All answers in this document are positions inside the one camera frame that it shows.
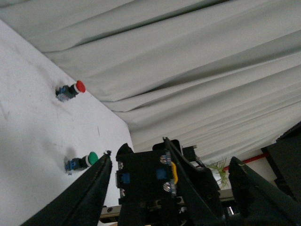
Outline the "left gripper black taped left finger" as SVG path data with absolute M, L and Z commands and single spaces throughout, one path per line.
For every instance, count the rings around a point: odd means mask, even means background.
M 107 194 L 111 170 L 111 151 L 107 151 L 57 198 L 22 225 L 98 225 Z

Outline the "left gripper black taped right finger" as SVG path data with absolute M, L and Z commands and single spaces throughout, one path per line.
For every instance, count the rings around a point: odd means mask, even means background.
M 236 157 L 229 164 L 229 180 L 240 214 L 250 224 L 301 224 L 301 205 Z

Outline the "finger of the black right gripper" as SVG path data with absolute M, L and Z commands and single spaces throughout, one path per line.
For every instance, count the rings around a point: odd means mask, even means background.
M 165 147 L 171 152 L 172 162 L 176 165 L 177 188 L 194 225 L 222 226 L 223 207 L 211 170 L 207 167 L 194 167 L 168 138 L 163 140 Z

